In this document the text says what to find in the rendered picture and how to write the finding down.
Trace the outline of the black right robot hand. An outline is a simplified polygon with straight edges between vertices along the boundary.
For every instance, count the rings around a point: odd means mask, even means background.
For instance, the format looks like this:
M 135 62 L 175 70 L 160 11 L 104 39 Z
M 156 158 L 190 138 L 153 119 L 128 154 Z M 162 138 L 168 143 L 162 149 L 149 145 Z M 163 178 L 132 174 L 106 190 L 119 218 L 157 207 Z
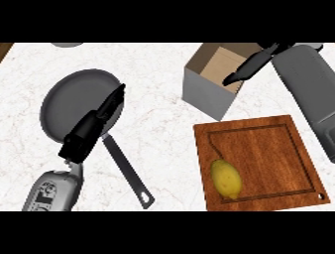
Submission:
M 222 80 L 222 86 L 228 86 L 231 83 L 237 81 L 245 81 L 252 78 L 252 76 L 258 73 L 261 68 L 270 62 L 271 58 L 286 51 L 293 43 L 258 43 L 261 50 L 255 52 L 245 62 L 237 67 L 237 70 L 228 74 L 228 76 Z

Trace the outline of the brown wooden cutting board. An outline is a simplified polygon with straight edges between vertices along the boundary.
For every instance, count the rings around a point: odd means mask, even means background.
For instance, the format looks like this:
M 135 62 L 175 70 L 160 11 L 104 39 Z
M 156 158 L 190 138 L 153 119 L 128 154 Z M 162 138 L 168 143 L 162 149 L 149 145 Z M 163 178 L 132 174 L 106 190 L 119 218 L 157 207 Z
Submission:
M 194 126 L 206 210 L 278 210 L 330 201 L 287 115 Z M 243 189 L 219 195 L 211 164 L 225 160 L 239 170 Z

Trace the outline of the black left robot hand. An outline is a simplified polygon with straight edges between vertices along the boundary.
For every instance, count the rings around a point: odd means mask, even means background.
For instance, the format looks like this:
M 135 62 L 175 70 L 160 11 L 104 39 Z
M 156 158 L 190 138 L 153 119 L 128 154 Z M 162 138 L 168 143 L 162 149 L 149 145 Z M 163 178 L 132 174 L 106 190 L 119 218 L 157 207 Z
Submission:
M 104 125 L 123 102 L 123 88 L 125 85 L 122 84 L 107 96 L 98 109 L 85 114 L 72 132 L 64 137 L 64 145 L 58 156 L 75 164 L 85 160 Z

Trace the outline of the cardboard box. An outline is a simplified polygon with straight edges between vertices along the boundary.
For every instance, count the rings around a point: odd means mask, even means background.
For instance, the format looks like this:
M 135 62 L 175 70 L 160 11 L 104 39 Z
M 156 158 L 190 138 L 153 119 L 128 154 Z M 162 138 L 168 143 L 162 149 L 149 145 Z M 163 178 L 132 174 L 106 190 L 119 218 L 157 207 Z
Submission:
M 256 43 L 203 43 L 184 66 L 183 100 L 218 121 L 243 86 L 222 81 L 259 50 Z

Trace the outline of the grey frying pan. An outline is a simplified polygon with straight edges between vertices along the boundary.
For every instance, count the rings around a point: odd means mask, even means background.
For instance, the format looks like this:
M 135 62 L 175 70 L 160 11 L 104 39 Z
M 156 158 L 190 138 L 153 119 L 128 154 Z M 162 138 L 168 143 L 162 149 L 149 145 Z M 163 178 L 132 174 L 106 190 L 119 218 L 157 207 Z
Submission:
M 53 86 L 42 102 L 39 121 L 47 136 L 64 145 L 64 137 L 91 110 L 97 110 L 107 96 L 120 86 L 118 78 L 104 70 L 84 69 L 69 74 Z M 109 119 L 97 142 L 101 142 L 119 167 L 140 204 L 147 207 L 154 198 L 126 161 L 119 146 L 107 134 L 120 115 L 123 102 Z

